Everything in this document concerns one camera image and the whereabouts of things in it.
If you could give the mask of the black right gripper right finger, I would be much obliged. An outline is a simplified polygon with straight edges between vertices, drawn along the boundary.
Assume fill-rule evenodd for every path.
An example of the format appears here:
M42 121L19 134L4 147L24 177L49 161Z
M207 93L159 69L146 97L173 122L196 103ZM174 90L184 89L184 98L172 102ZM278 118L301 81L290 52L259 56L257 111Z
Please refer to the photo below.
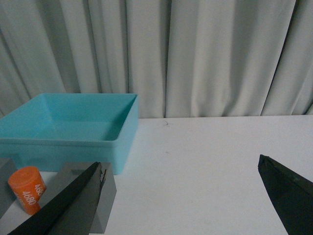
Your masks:
M311 235L313 183L265 155L259 157L258 172L287 233Z

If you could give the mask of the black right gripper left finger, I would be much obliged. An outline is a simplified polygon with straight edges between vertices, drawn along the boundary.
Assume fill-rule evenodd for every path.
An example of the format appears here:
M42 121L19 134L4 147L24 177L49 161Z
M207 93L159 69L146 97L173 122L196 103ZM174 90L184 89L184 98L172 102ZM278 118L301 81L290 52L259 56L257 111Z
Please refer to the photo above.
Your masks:
M88 235L101 189L100 162L94 162L64 190L31 216L11 235Z

